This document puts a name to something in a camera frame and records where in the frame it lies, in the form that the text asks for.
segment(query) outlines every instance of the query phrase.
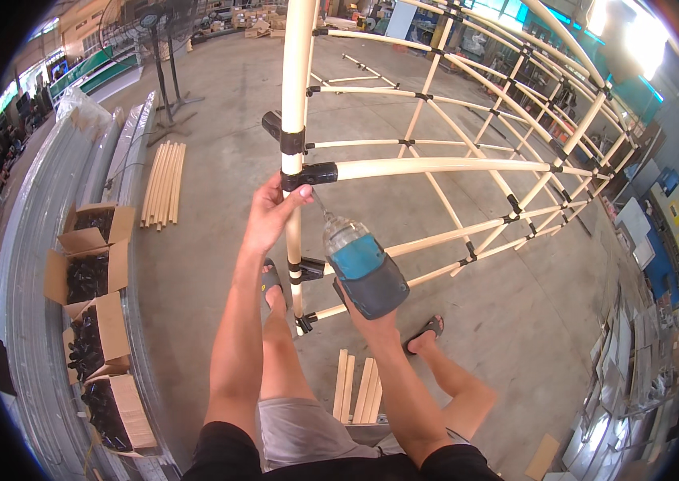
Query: slipper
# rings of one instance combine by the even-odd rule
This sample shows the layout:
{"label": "slipper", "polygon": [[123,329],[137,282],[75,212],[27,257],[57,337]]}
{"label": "slipper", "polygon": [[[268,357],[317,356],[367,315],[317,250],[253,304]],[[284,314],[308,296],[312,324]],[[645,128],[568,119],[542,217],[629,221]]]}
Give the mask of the slipper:
{"label": "slipper", "polygon": [[264,301],[265,304],[267,304],[267,307],[272,311],[272,307],[270,307],[267,298],[265,297],[267,291],[270,290],[273,285],[277,285],[281,288],[281,292],[284,293],[284,299],[286,298],[286,293],[283,291],[283,284],[281,284],[281,278],[278,276],[276,264],[272,262],[272,259],[267,257],[265,258],[265,263],[262,267],[265,265],[270,265],[271,268],[266,273],[261,274],[261,300]]}
{"label": "slipper", "polygon": [[409,343],[428,331],[435,332],[436,339],[440,338],[441,334],[443,333],[443,328],[441,327],[441,325],[438,322],[438,319],[435,316],[431,317],[430,320],[427,323],[425,323],[425,325],[422,327],[422,329],[420,329],[419,332],[414,334],[412,337],[408,338],[406,342],[402,344],[401,347],[403,348],[403,352],[405,352],[409,356],[416,356],[416,353],[409,351]]}

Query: person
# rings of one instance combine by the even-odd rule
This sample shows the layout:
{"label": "person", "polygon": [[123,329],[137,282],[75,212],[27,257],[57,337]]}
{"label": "person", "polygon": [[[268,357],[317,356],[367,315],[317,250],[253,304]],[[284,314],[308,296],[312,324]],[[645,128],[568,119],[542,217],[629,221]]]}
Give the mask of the person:
{"label": "person", "polygon": [[[499,479],[467,441],[495,394],[439,350],[440,316],[404,347],[421,356],[453,397],[444,409],[409,364],[395,311],[368,321],[353,303],[345,304],[379,367],[392,435],[376,447],[357,444],[315,399],[299,365],[277,271],[266,258],[288,217],[310,202],[309,185],[283,198],[279,172],[253,196],[211,351],[205,425],[182,479]],[[270,309],[264,324],[261,296]],[[253,441],[257,409],[264,473]]]}

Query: window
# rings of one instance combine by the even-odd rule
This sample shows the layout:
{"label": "window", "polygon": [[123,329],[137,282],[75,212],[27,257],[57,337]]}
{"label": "window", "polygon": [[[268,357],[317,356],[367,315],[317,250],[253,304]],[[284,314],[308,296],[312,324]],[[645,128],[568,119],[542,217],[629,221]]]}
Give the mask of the window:
{"label": "window", "polygon": [[87,37],[83,38],[83,56],[89,57],[91,54],[97,52],[99,49],[98,44],[98,31],[93,32]]}

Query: cream plastic pipe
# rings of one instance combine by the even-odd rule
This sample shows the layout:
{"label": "cream plastic pipe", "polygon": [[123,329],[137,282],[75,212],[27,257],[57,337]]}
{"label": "cream plastic pipe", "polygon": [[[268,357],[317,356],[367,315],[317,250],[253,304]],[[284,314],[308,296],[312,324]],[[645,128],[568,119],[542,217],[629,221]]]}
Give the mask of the cream plastic pipe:
{"label": "cream plastic pipe", "polygon": [[379,73],[379,72],[376,72],[374,69],[372,69],[372,68],[369,67],[368,65],[366,65],[366,64],[364,64],[364,63],[361,63],[361,62],[355,60],[355,59],[354,59],[353,57],[351,57],[350,55],[347,55],[347,54],[344,54],[344,53],[343,53],[343,58],[349,60],[350,62],[354,62],[356,65],[361,65],[361,69],[366,69],[366,70],[368,70],[369,72],[372,72],[374,75],[377,75],[377,76],[380,77],[382,80],[384,80],[385,82],[389,83],[392,87],[395,87],[395,84],[394,84],[393,82],[390,82],[390,80],[387,79],[384,75],[382,75],[382,74]]}
{"label": "cream plastic pipe", "polygon": [[551,27],[554,33],[564,40],[566,46],[569,47],[572,53],[575,53],[577,60],[583,64],[588,74],[590,74],[590,77],[592,81],[596,83],[596,86],[600,89],[604,87],[604,79],[601,78],[601,74],[598,70],[596,70],[594,63],[590,61],[590,57],[588,57],[588,55],[585,53],[583,47],[577,43],[570,31],[567,30],[566,27],[564,27],[564,25],[553,16],[553,13],[551,13],[545,5],[540,3],[539,0],[521,1],[524,2],[527,7],[529,7],[529,10],[534,12],[535,15],[540,17],[549,27]]}
{"label": "cream plastic pipe", "polygon": [[[409,151],[411,152],[411,155],[414,156],[415,159],[420,158],[420,154],[417,153],[417,150],[415,150],[414,147],[409,146]],[[460,222],[460,218],[457,217],[457,213],[454,212],[452,204],[449,202],[449,199],[446,198],[446,194],[444,194],[443,190],[441,190],[441,186],[438,185],[438,182],[436,182],[436,179],[433,177],[433,174],[431,174],[430,172],[425,172],[425,176],[428,178],[428,181],[430,182],[430,185],[433,187],[433,189],[436,190],[436,195],[441,200],[441,204],[443,204],[443,207],[446,209],[446,212],[449,213],[449,217],[452,218],[452,222],[454,222],[454,225],[457,228],[462,228],[463,225]],[[468,236],[464,236],[462,237],[462,240],[468,243],[470,241],[470,238]]]}
{"label": "cream plastic pipe", "polygon": [[[518,60],[516,61],[516,64],[513,66],[513,71],[510,72],[510,78],[515,79],[516,78],[516,73],[518,73],[519,68],[521,67],[521,64],[524,61],[523,55],[519,55]],[[508,93],[508,89],[510,88],[510,82],[505,82],[505,85],[503,86],[503,91],[505,93]],[[503,103],[503,100],[497,97],[497,101],[494,102],[494,106],[492,107],[492,110],[497,110],[499,108],[499,105]],[[488,116],[486,117],[486,120],[484,123],[481,125],[481,129],[479,129],[479,133],[476,134],[476,138],[473,140],[476,144],[479,143],[481,140],[481,136],[484,134],[486,131],[486,128],[488,127],[489,122],[492,120],[492,117],[494,117],[494,114],[490,111],[488,113]]]}
{"label": "cream plastic pipe", "polygon": [[502,147],[502,146],[490,146],[489,144],[476,144],[479,149],[489,149],[489,150],[504,150],[506,152],[514,152],[513,147]]}
{"label": "cream plastic pipe", "polygon": [[[588,128],[590,123],[594,120],[594,117],[596,116],[596,113],[598,112],[599,108],[601,107],[601,104],[604,102],[604,99],[606,97],[604,96],[603,92],[600,92],[599,95],[596,97],[596,101],[594,101],[593,104],[591,104],[591,107],[588,109],[588,112],[586,112],[583,121],[580,123],[580,126],[575,130],[575,132],[570,135],[569,139],[566,141],[563,147],[563,151],[566,155],[569,155],[572,152],[572,149],[574,149],[578,139],[584,134],[585,129]],[[553,165],[556,167],[561,167],[563,164],[563,161],[565,159],[556,159],[553,161]],[[540,190],[545,187],[546,183],[553,177],[552,172],[545,172],[543,173],[537,183],[532,187],[532,189],[527,192],[527,195],[521,199],[519,202],[519,207],[520,208],[525,208],[528,206],[530,202],[532,202],[532,199],[539,193]],[[476,254],[480,254],[486,247],[492,243],[492,241],[499,236],[499,234],[505,230],[505,227],[507,225],[499,226],[498,228],[494,229],[489,235],[484,239],[484,241],[479,245],[478,249],[476,249]]]}
{"label": "cream plastic pipe", "polygon": [[[433,1],[440,3],[442,5],[446,4],[445,0],[433,0]],[[511,34],[503,27],[503,25],[501,23],[499,23],[499,20],[497,20],[496,18],[490,18],[490,17],[487,17],[483,14],[476,13],[474,10],[471,10],[470,8],[462,7],[462,8],[460,8],[460,10],[461,10],[462,13],[469,15],[469,17],[471,17],[471,18],[479,19],[479,21],[481,21],[481,23],[488,25],[490,28],[497,30],[498,32],[504,34],[508,38],[514,39],[517,43],[522,44],[523,42],[521,40],[519,40],[519,38],[517,38],[515,35],[518,35],[520,38],[523,38],[524,40],[526,40],[529,43],[533,43],[533,44],[537,45],[542,50],[545,50],[547,53],[556,57],[558,60],[566,63],[569,66],[571,66],[573,69],[575,69],[577,72],[581,73],[582,75],[584,75],[584,76],[590,75],[590,73],[588,72],[588,69],[586,69],[584,66],[577,63],[573,59],[570,59],[564,53],[559,52],[558,50],[556,50],[551,45],[548,45],[545,42],[539,40],[534,35],[530,35],[530,34],[523,32],[523,31],[518,31],[518,32],[514,31],[513,34]]]}
{"label": "cream plastic pipe", "polygon": [[[449,37],[450,32],[452,31],[452,19],[448,18],[446,20],[446,25],[444,25],[444,30],[441,33],[441,39],[439,41],[439,49],[443,49],[444,46],[446,45],[446,40]],[[441,60],[441,55],[434,55],[433,60],[430,63],[430,70],[428,71],[427,77],[425,77],[425,83],[422,84],[422,93],[427,94],[428,91],[430,90],[430,83],[433,80],[433,75],[436,74],[436,69],[438,69],[438,64],[439,61]],[[422,103],[423,100],[419,99],[417,101],[417,106],[414,108],[414,115],[411,116],[411,120],[409,121],[409,127],[406,128],[406,134],[403,136],[405,140],[411,139],[411,133],[414,131],[414,126],[417,124],[417,119],[420,117],[420,112],[422,111]],[[403,157],[403,152],[404,152],[404,146],[401,146],[401,148],[398,150],[398,157],[399,159]]]}
{"label": "cream plastic pipe", "polygon": [[[548,96],[548,101],[553,101],[553,98],[556,97],[556,94],[559,92],[559,89],[561,89],[561,82],[556,81],[556,87],[553,88],[553,91]],[[537,114],[537,117],[535,118],[535,122],[539,123],[539,120],[543,118],[543,115],[545,115],[545,111],[540,110],[539,113]],[[524,137],[522,138],[521,135],[519,135],[518,132],[516,132],[516,130],[513,127],[509,127],[509,129],[513,132],[513,134],[519,140],[519,144],[516,147],[517,149],[521,149],[521,146],[528,145],[528,144],[525,144],[525,142],[529,138],[529,136],[532,134],[532,132],[534,131],[534,129],[529,127],[529,129],[527,129],[527,133],[524,134]]]}
{"label": "cream plastic pipe", "polygon": [[[544,236],[545,234],[548,234],[548,233],[553,234],[560,228],[561,228],[561,226],[555,226],[555,227],[552,227],[552,228],[548,228],[548,229],[546,229],[542,232],[538,232],[537,236],[535,236],[535,238],[540,237],[540,236]],[[484,254],[479,254],[476,257],[478,257],[478,259],[484,259],[486,257],[489,257],[490,255],[494,255],[494,254],[500,253],[500,252],[502,252],[506,249],[509,249],[509,248],[513,247],[514,245],[517,245],[517,244],[524,242],[526,240],[527,240],[526,237],[518,238],[518,239],[516,239],[516,240],[514,240],[510,243],[503,244],[503,245],[500,245],[499,247],[496,247],[494,249],[486,251]],[[458,269],[459,267],[462,267],[459,262],[458,263],[451,263],[449,265],[445,265],[444,267],[441,267],[440,269],[432,271],[431,273],[427,273],[427,274],[423,274],[419,277],[415,277],[414,279],[411,279],[410,281],[407,281],[406,283],[409,284],[409,287],[416,287],[417,285],[420,285],[420,284],[423,284],[427,281],[435,279],[436,277],[440,277],[441,275],[454,272],[454,270]],[[347,308],[345,308],[344,304],[335,305],[334,307],[324,309],[323,311],[318,311],[317,313],[315,313],[315,318],[316,319],[325,319],[325,318],[330,317],[330,316],[335,315],[335,314],[344,313],[344,311],[346,311],[346,310],[347,310]]]}
{"label": "cream plastic pipe", "polygon": [[[429,140],[417,139],[417,144],[427,144],[434,146],[465,146],[464,141],[457,140]],[[317,141],[313,149],[321,149],[325,147],[347,147],[347,146],[388,146],[399,145],[398,139],[379,139],[379,140],[340,140],[340,141]],[[481,144],[481,147],[493,147]]]}
{"label": "cream plastic pipe", "polygon": [[326,83],[336,83],[336,82],[354,82],[355,80],[377,80],[379,77],[377,76],[372,76],[372,77],[348,77],[346,79],[332,79],[332,80],[327,80]]}
{"label": "cream plastic pipe", "polygon": [[[541,101],[535,99],[532,95],[530,95],[530,94],[529,94],[530,92],[528,92],[527,89],[526,89],[523,85],[520,85],[520,86],[519,86],[519,90],[522,91],[522,92],[524,92],[525,94],[527,94],[527,97],[529,97],[533,102],[535,102],[535,103],[537,104],[538,107],[540,107],[543,111],[545,111],[545,113],[548,114],[548,116],[550,116],[550,118],[553,119],[553,120],[559,125],[559,127],[561,127],[562,129],[564,129],[564,131],[565,131],[567,134],[569,134],[570,136],[572,136],[572,134],[575,132],[575,130],[572,130],[572,129],[571,129],[571,128],[563,121],[563,120],[561,120],[561,119],[559,118],[559,116],[557,116],[556,114],[553,113],[553,111],[551,111],[550,109],[548,109],[548,108],[545,106],[545,104],[544,104],[543,102],[541,102]],[[594,153],[591,152],[590,149],[588,149],[588,147],[583,143],[583,141],[577,140],[577,143],[576,143],[576,144],[577,144],[578,146],[580,146],[580,148],[583,149],[583,151],[584,151],[589,157],[593,157],[593,156],[594,156]]]}
{"label": "cream plastic pipe", "polygon": [[[580,82],[580,79],[575,77],[575,75],[572,75],[571,72],[561,67],[560,65],[557,65],[551,59],[547,58],[545,55],[537,52],[537,50],[533,51],[532,53],[535,54],[539,59],[543,60],[546,64],[548,64],[549,67],[556,70],[556,72],[559,72],[562,76],[566,77],[570,81],[570,83],[575,87],[575,89],[582,93],[588,99],[588,101],[592,102],[596,99],[596,94],[593,93],[590,89],[588,89],[583,82]],[[618,124],[619,117],[612,110],[611,107],[609,107],[608,105],[602,105],[601,113],[604,114],[606,119],[612,124],[612,126],[617,131],[620,132],[623,131],[623,129]]]}
{"label": "cream plastic pipe", "polygon": [[[451,54],[446,54],[446,57],[449,60],[457,59],[458,57],[455,57],[454,55]],[[491,90],[495,95],[498,97],[502,97],[503,101],[505,101],[508,106],[513,109],[522,119],[527,121],[529,125],[531,125],[535,131],[543,138],[544,141],[549,141],[553,137],[545,130],[543,127],[535,120],[532,118],[532,116],[523,108],[521,105],[519,105],[515,100],[511,99],[508,94],[503,93],[502,90],[500,90],[497,85],[494,85],[492,82],[489,82],[486,78],[483,77],[483,75],[480,75],[479,72],[476,72],[475,70],[471,69],[469,66],[461,63],[461,62],[453,62],[455,65],[459,65],[460,69],[462,69],[464,72],[466,72],[468,75],[473,77],[474,79],[478,80],[481,84],[483,84],[485,87],[487,87],[489,90]]]}
{"label": "cream plastic pipe", "polygon": [[[572,120],[572,119],[566,114],[566,112],[565,112],[564,110],[562,110],[562,109],[561,109],[558,105],[556,105],[556,104],[553,104],[552,106],[553,106],[553,109],[554,109],[555,111],[557,111],[558,114],[561,115],[561,116],[563,117],[564,120],[566,120],[567,122],[569,122],[570,125],[574,125],[575,129],[577,128],[577,122],[575,122],[574,120]],[[585,143],[588,144],[588,146],[592,149],[592,151],[595,152],[597,156],[599,156],[599,159],[603,159],[603,158],[604,158],[604,154],[601,153],[601,150],[598,148],[598,146],[596,146],[596,144],[594,144],[594,141],[591,140],[589,136],[584,135],[584,136],[583,136],[583,139],[585,139]]]}
{"label": "cream plastic pipe", "polygon": [[[444,119],[446,121],[446,123],[449,124],[449,126],[460,137],[460,139],[465,141],[465,143],[468,145],[468,149],[471,152],[473,152],[474,155],[479,157],[479,159],[485,159],[486,158],[484,153],[481,152],[478,149],[478,147],[476,147],[475,144],[473,144],[473,142],[468,138],[467,135],[465,135],[465,133],[460,129],[460,127],[456,123],[454,123],[454,121],[451,120],[450,117],[443,110],[441,110],[441,108],[438,105],[436,105],[436,103],[434,101],[428,100],[427,104],[430,105],[438,113],[438,115],[442,119]],[[510,186],[508,186],[508,183],[505,182],[505,179],[501,175],[499,175],[499,172],[497,171],[497,169],[492,168],[492,169],[487,170],[487,172],[492,177],[492,180],[497,184],[499,189],[503,192],[503,195],[505,197],[508,197],[508,196],[516,197],[513,194],[513,190],[511,190]],[[513,213],[511,218],[516,218],[515,212]]]}
{"label": "cream plastic pipe", "polygon": [[[550,164],[507,159],[476,159],[465,157],[421,157],[419,159],[371,159],[337,162],[337,180],[423,172],[451,172],[461,170],[518,170],[548,172]],[[578,173],[587,170],[572,168]]]}
{"label": "cream plastic pipe", "polygon": [[425,52],[430,52],[430,45],[425,45],[417,42],[410,42],[409,40],[399,40],[392,37],[383,37],[382,35],[363,33],[363,32],[348,32],[346,30],[329,30],[329,37],[346,37],[346,38],[363,38],[364,40],[374,40],[376,42],[392,43],[397,45],[403,45],[409,47],[410,49],[424,50]]}
{"label": "cream plastic pipe", "polygon": [[[283,80],[281,101],[281,129],[297,133],[305,128],[306,98],[305,91],[310,75],[310,46],[312,26],[315,23],[315,3],[317,0],[291,0],[286,16],[286,37],[284,39]],[[293,156],[281,154],[281,170],[287,175],[302,171],[301,152]],[[286,221],[286,251],[291,264],[302,261],[302,216],[300,208]],[[301,273],[289,275],[297,279]],[[292,302],[295,317],[302,317],[302,286],[291,284]],[[304,332],[297,328],[297,334]]]}
{"label": "cream plastic pipe", "polygon": [[[615,154],[615,152],[617,152],[617,149],[623,144],[623,140],[625,140],[625,138],[626,138],[625,132],[620,134],[620,137],[618,137],[617,140],[615,140],[615,143],[612,145],[612,147],[608,151],[606,151],[604,158],[601,159],[601,162],[599,162],[600,167],[604,167],[607,163],[609,163],[610,159],[612,159],[612,156]],[[598,169],[594,168],[594,173],[597,173],[597,172],[598,172]],[[580,183],[580,185],[577,186],[577,188],[575,189],[575,192],[572,192],[571,198],[577,197],[577,195],[580,194],[583,191],[583,189],[585,189],[588,186],[590,181],[591,181],[591,178],[586,178],[585,180],[583,180]]]}
{"label": "cream plastic pipe", "polygon": [[316,74],[310,72],[310,76],[313,77],[313,78],[314,78],[315,80],[317,80],[318,82],[321,82],[322,84],[324,84],[324,86],[326,86],[326,87],[331,87],[331,85],[327,84],[323,79],[321,79],[320,77],[318,77]]}
{"label": "cream plastic pipe", "polygon": [[[601,107],[601,104],[604,102],[604,99],[606,97],[604,96],[604,92],[599,92],[598,96],[596,97],[596,100],[594,101],[593,104],[591,104],[590,109],[588,109],[588,112],[585,113],[585,116],[583,117],[583,120],[580,122],[580,125],[577,127],[575,132],[570,135],[570,137],[566,140],[566,143],[564,144],[563,150],[566,155],[569,155],[572,150],[574,149],[575,145],[578,142],[578,139],[585,133],[585,129],[588,128],[590,123],[594,120],[594,117],[596,116],[596,113],[599,111],[599,108]],[[556,159],[556,161],[553,162],[553,164],[558,167],[561,166],[563,163],[564,159],[559,160]],[[546,172],[544,173],[541,177],[540,180],[537,181],[537,184],[535,187],[532,188],[532,190],[529,191],[527,196],[525,196],[520,202],[519,202],[519,207],[524,208],[526,207],[530,202],[532,202],[532,199],[537,195],[537,192],[540,191],[541,188],[545,185],[545,182],[548,181],[550,177],[553,176],[552,172]]]}
{"label": "cream plastic pipe", "polygon": [[[584,203],[587,203],[587,201],[576,202],[576,203],[574,203],[574,205],[579,206],[579,205],[584,204]],[[561,206],[544,207],[544,208],[538,208],[537,210],[524,211],[519,215],[519,217],[520,218],[532,218],[532,217],[542,216],[544,214],[548,214],[548,213],[551,213],[551,212],[557,214],[560,211],[561,211]],[[489,229],[497,227],[497,226],[501,226],[504,222],[505,221],[502,218],[493,218],[491,220],[479,222],[478,224],[473,224],[472,226],[467,226],[467,227],[458,228],[456,230],[452,230],[452,231],[449,231],[449,232],[443,232],[441,234],[436,234],[435,236],[419,238],[417,240],[410,241],[410,242],[403,243],[403,244],[399,244],[399,245],[392,245],[391,247],[386,248],[385,252],[388,253],[390,255],[390,257],[398,257],[399,255],[415,253],[419,250],[432,247],[433,245],[440,245],[440,244],[443,244],[443,243],[450,242],[452,240],[457,240],[461,237],[470,236],[471,234],[476,234],[476,233],[483,232],[483,231],[489,230]],[[323,270],[323,274],[324,275],[334,274],[334,269],[332,268],[332,266],[330,264],[326,263],[324,270]]]}

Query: cardboard box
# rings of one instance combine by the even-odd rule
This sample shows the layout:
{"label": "cardboard box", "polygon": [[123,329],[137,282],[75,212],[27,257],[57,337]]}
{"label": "cardboard box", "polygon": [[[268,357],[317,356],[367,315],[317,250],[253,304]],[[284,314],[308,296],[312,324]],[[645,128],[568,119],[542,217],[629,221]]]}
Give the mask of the cardboard box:
{"label": "cardboard box", "polygon": [[[99,340],[103,352],[103,366],[90,374],[85,380],[85,385],[104,375],[124,374],[131,367],[131,346],[128,344],[128,334],[125,331],[120,293],[106,294],[87,303],[71,305],[68,313],[72,322],[82,322],[83,314],[91,307],[96,308]],[[62,334],[67,362],[69,362],[69,353],[71,352],[68,342],[74,341],[74,336],[75,333],[71,327]],[[67,374],[69,374],[69,383],[75,384],[77,382],[77,371],[67,367]]]}
{"label": "cardboard box", "polygon": [[259,20],[257,21],[257,23],[254,24],[254,28],[256,28],[259,31],[259,33],[264,33],[270,29],[270,24],[268,24],[264,20]]}
{"label": "cardboard box", "polygon": [[[131,442],[133,451],[121,452],[115,449],[107,449],[110,453],[118,456],[125,456],[131,458],[143,458],[144,455],[138,453],[135,449],[154,448],[158,445],[152,433],[152,428],[147,420],[147,415],[142,406],[142,398],[136,390],[136,383],[134,377],[130,374],[122,374],[120,376],[102,376],[99,380],[109,380],[114,397],[115,405],[113,408],[118,410],[120,419],[123,421],[123,428],[128,435],[128,440]],[[85,408],[87,418],[91,418],[91,411]],[[101,443],[101,435],[91,424],[88,425],[93,437]]]}
{"label": "cardboard box", "polygon": [[67,218],[64,221],[64,230],[62,230],[62,236],[73,232],[75,230],[75,224],[77,223],[77,218],[82,214],[96,214],[99,212],[106,212],[109,210],[114,210],[114,216],[112,217],[112,227],[109,230],[109,235],[106,240],[107,244],[119,243],[122,240],[131,240],[131,232],[134,230],[134,218],[136,216],[136,209],[130,206],[118,206],[117,202],[100,202],[98,204],[86,204],[80,208],[75,207],[75,202],[67,211]]}
{"label": "cardboard box", "polygon": [[43,294],[48,299],[64,306],[65,311],[74,319],[81,309],[93,299],[80,303],[67,304],[67,269],[72,259],[87,255],[108,253],[107,293],[116,293],[128,286],[128,240],[113,245],[104,242],[98,228],[83,228],[58,236],[63,253],[48,249],[45,258],[45,280]]}

